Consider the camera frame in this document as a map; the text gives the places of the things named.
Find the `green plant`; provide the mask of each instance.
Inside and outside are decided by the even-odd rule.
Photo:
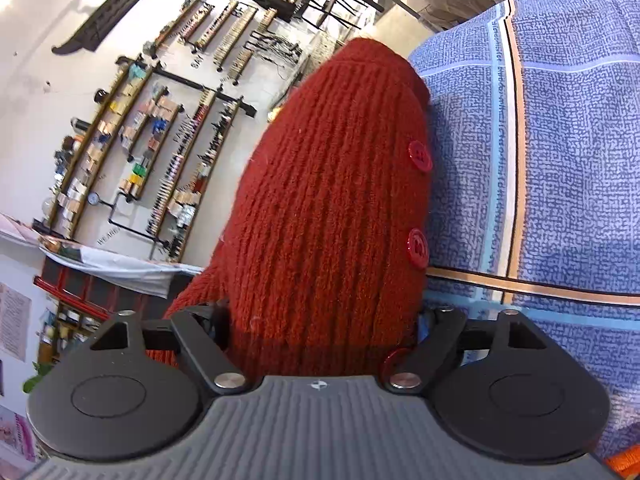
[[[22,390],[26,394],[31,393],[31,391],[36,387],[36,384],[38,384],[42,380],[42,378],[51,371],[51,369],[53,368],[53,364],[33,363],[33,368],[36,370],[37,375],[24,381],[24,384],[22,385]]]

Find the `light blue stripe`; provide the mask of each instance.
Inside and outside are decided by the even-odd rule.
[[[421,70],[420,72],[418,72],[418,76],[427,77],[433,74],[444,72],[445,70],[451,70],[452,68],[460,68],[463,66],[491,66],[491,63],[491,61],[487,61],[484,59],[467,59],[465,61],[457,61],[455,63],[449,63],[448,65],[440,65],[435,68]]]
[[[613,63],[640,63],[640,55],[638,54],[612,54],[611,56],[599,57],[593,61],[587,63],[580,63],[577,65],[560,65],[555,63],[538,63],[533,61],[527,61],[522,63],[523,68],[532,68],[536,70],[549,70],[550,72],[584,72],[585,70],[591,70],[599,66],[604,66]]]
[[[424,300],[439,301],[452,306],[467,308],[469,310],[469,317],[475,317],[481,310],[502,310],[504,308],[504,305],[501,305],[497,301],[476,300],[475,298],[466,298],[465,296],[458,296],[457,294],[449,294],[447,292],[437,292],[435,290],[423,291],[422,298]],[[577,314],[562,314],[561,312],[530,308],[528,306],[515,306],[514,308],[520,310],[533,321],[551,321],[582,326],[612,328],[616,330],[640,331],[640,320],[578,316]]]
[[[484,240],[482,241],[482,255],[480,258],[480,272],[487,272],[489,260],[492,254],[494,241],[496,209],[498,202],[498,167],[500,165],[500,89],[498,87],[498,51],[494,38],[494,25],[503,14],[501,9],[506,6],[495,6],[495,19],[486,24],[489,37],[489,50],[491,52],[491,155],[489,164],[491,167],[491,178],[489,180],[489,204],[486,212],[486,228],[484,230]],[[482,296],[482,288],[476,288],[476,298]]]

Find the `orange object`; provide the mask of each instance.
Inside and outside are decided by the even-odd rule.
[[[640,474],[640,444],[607,458],[607,465],[622,478]]]

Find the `button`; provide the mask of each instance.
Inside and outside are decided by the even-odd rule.
[[[429,248],[427,239],[420,229],[411,229],[409,239],[406,241],[406,248],[409,251],[409,259],[418,269],[424,270],[429,263]]]
[[[429,173],[433,169],[431,155],[429,155],[427,147],[419,140],[409,142],[409,157],[421,172]]]

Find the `ridged gray surface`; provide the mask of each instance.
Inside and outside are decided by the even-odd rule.
[[[559,465],[492,460],[445,433],[422,400],[371,377],[267,377],[216,400],[202,423],[153,456],[113,464],[51,458],[29,480],[607,480],[585,455]]]

